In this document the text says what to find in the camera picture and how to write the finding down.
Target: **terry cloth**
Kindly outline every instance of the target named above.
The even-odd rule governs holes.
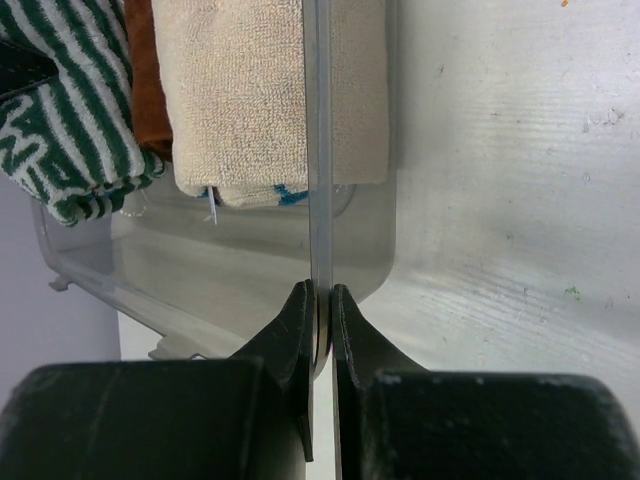
[[[334,183],[381,183],[389,145],[385,2],[332,5]],[[301,0],[152,6],[178,187],[196,196],[214,185],[224,204],[251,206],[275,186],[307,185]]]
[[[133,133],[142,147],[170,160],[173,134],[160,84],[151,0],[127,0],[124,18],[133,71]]]
[[[102,217],[164,172],[131,132],[118,0],[3,0],[0,39],[42,52],[58,77],[0,104],[0,167],[64,225]]]

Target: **towel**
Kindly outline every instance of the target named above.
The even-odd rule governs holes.
[[[0,168],[62,224],[120,209],[162,175],[131,132],[118,0],[2,0],[0,39],[42,52],[58,77],[0,104]]]
[[[133,133],[142,147],[170,160],[173,134],[160,84],[151,0],[127,0],[124,18],[133,72]]]
[[[334,183],[384,182],[385,2],[335,0]],[[307,185],[301,0],[152,0],[176,184],[225,205],[273,204]]]

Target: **green speck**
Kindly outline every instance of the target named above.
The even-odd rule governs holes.
[[[567,289],[564,291],[564,295],[565,295],[565,297],[566,297],[567,295],[573,295],[573,298],[575,298],[578,302],[579,302],[580,300],[582,300],[582,297],[580,296],[580,290],[578,290],[575,286],[570,287],[570,288],[567,288]]]

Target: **green and white striped towel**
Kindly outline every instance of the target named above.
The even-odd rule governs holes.
[[[0,38],[59,76],[0,104],[0,168],[62,224],[119,210],[164,173],[131,131],[131,68],[118,0],[0,0]]]

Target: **gray wall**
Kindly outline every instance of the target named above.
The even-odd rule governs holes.
[[[56,293],[29,196],[0,175],[0,408],[32,369],[120,358],[116,311],[75,285]]]

